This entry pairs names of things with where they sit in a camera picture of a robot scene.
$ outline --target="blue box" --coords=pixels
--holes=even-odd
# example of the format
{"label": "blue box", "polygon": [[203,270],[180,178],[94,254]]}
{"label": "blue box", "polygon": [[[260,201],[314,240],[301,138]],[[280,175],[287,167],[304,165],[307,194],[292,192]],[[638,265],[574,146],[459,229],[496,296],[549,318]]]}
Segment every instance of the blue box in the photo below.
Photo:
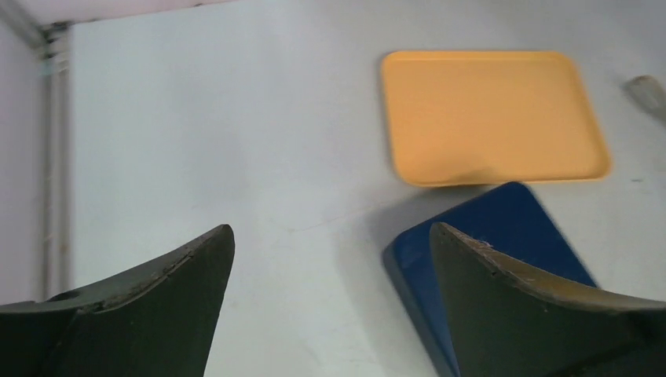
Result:
{"label": "blue box", "polygon": [[440,375],[460,372],[430,256],[430,227],[437,222],[549,273],[597,286],[529,188],[517,182],[402,232],[384,251],[384,264]]}

